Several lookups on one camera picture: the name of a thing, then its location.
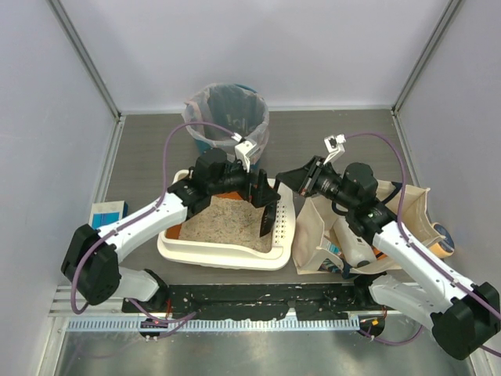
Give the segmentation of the black litter scoop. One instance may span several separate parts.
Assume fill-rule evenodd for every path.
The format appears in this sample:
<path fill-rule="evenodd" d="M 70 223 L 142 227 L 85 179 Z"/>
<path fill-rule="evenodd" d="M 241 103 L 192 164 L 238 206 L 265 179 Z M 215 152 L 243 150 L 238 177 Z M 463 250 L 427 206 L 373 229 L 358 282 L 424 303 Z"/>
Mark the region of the black litter scoop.
<path fill-rule="evenodd" d="M 261 217 L 259 237 L 264 237 L 272 232 L 276 220 L 277 203 L 269 204 L 265 207 Z"/>

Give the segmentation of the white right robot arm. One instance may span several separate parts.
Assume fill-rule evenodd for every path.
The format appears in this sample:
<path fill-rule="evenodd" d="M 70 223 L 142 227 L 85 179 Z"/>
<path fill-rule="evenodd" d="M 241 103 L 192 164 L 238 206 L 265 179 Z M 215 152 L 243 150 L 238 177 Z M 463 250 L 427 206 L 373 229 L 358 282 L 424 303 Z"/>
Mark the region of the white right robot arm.
<path fill-rule="evenodd" d="M 420 243 L 377 198 L 378 182 L 369 165 L 351 163 L 339 174 L 315 156 L 276 178 L 303 197 L 320 194 L 345 208 L 350 230 L 419 285 L 408 287 L 383 275 L 369 286 L 372 299 L 420 323 L 451 357 L 464 360 L 499 333 L 499 292 L 488 282 L 475 284 Z"/>

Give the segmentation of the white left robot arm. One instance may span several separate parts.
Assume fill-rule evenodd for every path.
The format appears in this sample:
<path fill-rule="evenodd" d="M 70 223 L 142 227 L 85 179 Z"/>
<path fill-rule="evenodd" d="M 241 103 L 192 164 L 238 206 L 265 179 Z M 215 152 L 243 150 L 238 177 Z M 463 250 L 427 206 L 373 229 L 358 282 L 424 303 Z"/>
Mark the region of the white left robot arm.
<path fill-rule="evenodd" d="M 223 193 L 237 193 L 255 208 L 268 208 L 280 199 L 264 170 L 252 172 L 241 160 L 230 162 L 222 150 L 210 149 L 153 203 L 98 229 L 84 224 L 75 230 L 61 266 L 71 282 L 70 300 L 81 295 L 87 304 L 97 306 L 118 297 L 158 309 L 168 298 L 161 278 L 150 270 L 120 264 L 160 232 L 200 214 L 214 195 Z"/>

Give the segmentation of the white orange litter box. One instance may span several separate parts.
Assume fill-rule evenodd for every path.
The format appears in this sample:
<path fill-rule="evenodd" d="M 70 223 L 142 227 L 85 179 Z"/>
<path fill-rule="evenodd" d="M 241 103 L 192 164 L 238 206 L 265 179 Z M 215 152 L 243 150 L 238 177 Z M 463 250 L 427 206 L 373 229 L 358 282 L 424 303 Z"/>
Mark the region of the white orange litter box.
<path fill-rule="evenodd" d="M 296 215 L 293 193 L 279 187 L 281 199 L 277 204 L 276 221 L 271 232 L 271 247 L 267 252 L 238 245 L 234 240 L 225 243 L 180 240 L 181 226 L 160 233 L 157 249 L 161 256 L 173 262 L 224 269 L 278 270 L 291 256 Z"/>

